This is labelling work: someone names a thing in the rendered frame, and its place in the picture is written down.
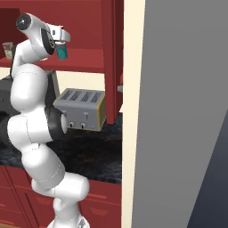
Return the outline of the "dark grey microwave oven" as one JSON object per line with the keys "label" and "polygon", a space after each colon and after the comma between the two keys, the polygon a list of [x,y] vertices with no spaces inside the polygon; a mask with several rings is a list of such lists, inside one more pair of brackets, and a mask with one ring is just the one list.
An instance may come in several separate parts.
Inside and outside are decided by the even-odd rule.
{"label": "dark grey microwave oven", "polygon": [[[56,72],[54,70],[47,70],[46,74],[48,78],[48,88],[45,96],[45,104],[51,105],[53,104],[54,100],[60,95],[60,90]],[[10,76],[6,76],[0,79],[0,111],[14,116],[18,115],[19,112],[15,110],[10,103],[11,87],[12,80]]]}

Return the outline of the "silver four-slot toaster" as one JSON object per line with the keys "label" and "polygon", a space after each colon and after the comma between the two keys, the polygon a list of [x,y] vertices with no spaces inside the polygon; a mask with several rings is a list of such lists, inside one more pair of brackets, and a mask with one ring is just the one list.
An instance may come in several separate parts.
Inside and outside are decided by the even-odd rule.
{"label": "silver four-slot toaster", "polygon": [[68,128],[100,132],[106,120],[103,91],[66,88],[53,106],[66,116]]}

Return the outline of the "grey fridge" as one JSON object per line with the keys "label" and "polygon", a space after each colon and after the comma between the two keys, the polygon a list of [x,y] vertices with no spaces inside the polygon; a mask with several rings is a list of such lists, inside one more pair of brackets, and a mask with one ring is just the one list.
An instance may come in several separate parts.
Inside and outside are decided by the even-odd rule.
{"label": "grey fridge", "polygon": [[228,0],[146,0],[132,228],[187,228],[228,110]]}

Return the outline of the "red cabinet door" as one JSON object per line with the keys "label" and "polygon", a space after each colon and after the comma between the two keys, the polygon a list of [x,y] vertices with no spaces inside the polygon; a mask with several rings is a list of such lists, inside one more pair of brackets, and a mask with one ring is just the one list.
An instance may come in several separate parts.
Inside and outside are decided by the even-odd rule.
{"label": "red cabinet door", "polygon": [[102,0],[102,41],[107,123],[119,113],[123,95],[118,91],[123,75],[124,0]]}

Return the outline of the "red drawer front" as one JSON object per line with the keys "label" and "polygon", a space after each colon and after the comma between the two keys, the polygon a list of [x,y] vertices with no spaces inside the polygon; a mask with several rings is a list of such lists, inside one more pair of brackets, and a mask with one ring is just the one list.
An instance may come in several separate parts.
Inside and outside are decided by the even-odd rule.
{"label": "red drawer front", "polygon": [[105,183],[95,180],[90,180],[89,193],[107,196],[107,199],[97,199],[88,197],[88,199],[99,200],[102,202],[113,203],[116,205],[121,204],[121,185],[117,183]]}
{"label": "red drawer front", "polygon": [[[79,207],[90,228],[121,228],[120,205],[85,199],[79,203]],[[107,210],[109,213],[106,216],[94,215],[90,208]]]}

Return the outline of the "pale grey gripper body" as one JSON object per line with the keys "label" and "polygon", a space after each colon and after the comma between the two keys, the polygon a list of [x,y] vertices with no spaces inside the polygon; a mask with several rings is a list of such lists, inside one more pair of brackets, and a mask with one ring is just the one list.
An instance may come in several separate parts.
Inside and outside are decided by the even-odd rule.
{"label": "pale grey gripper body", "polygon": [[56,42],[69,42],[70,39],[70,33],[65,29],[57,28],[53,31],[53,40]]}

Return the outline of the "red wall cabinet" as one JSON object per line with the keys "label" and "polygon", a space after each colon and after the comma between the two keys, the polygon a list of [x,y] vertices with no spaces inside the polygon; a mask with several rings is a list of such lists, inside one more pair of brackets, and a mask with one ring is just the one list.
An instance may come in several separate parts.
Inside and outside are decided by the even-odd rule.
{"label": "red wall cabinet", "polygon": [[68,58],[56,55],[38,65],[44,69],[103,72],[102,2],[100,0],[0,0],[0,67],[9,67],[2,43],[26,39],[16,29],[20,14],[29,12],[44,22],[62,25],[71,34]]}

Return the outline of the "teal can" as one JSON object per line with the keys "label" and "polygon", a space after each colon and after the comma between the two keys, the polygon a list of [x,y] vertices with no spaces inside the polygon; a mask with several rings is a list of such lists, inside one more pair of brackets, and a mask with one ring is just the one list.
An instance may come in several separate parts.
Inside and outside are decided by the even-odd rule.
{"label": "teal can", "polygon": [[57,43],[56,44],[56,52],[57,57],[59,60],[67,60],[68,59],[68,52],[67,52],[67,46],[65,43]]}

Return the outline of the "red base cupboard door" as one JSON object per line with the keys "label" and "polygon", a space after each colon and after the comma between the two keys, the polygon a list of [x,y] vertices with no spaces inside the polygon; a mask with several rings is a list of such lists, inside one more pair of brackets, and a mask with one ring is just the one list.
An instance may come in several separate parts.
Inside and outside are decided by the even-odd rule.
{"label": "red base cupboard door", "polygon": [[6,167],[22,208],[31,228],[46,228],[54,219],[53,198],[36,193],[31,187],[31,178],[22,168]]}

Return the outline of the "red base drawer stack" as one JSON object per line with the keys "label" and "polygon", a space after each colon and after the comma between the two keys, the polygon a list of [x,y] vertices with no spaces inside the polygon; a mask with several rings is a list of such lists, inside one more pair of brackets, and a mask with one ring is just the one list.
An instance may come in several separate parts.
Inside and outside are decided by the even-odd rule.
{"label": "red base drawer stack", "polygon": [[4,166],[0,166],[0,223],[19,228],[30,228],[12,180]]}

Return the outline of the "cream side panel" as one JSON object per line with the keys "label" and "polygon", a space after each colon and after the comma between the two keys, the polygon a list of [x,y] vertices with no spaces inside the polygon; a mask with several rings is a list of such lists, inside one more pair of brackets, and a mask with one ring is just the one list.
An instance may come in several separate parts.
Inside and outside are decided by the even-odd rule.
{"label": "cream side panel", "polygon": [[124,2],[121,228],[132,228],[145,2],[146,0]]}

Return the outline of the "white and red can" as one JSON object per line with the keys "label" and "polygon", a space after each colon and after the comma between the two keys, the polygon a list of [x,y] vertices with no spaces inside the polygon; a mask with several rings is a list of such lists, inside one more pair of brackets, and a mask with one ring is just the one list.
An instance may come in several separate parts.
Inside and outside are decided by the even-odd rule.
{"label": "white and red can", "polygon": [[13,49],[13,42],[4,42],[2,43],[4,48],[5,57],[7,60],[12,59],[12,49]]}

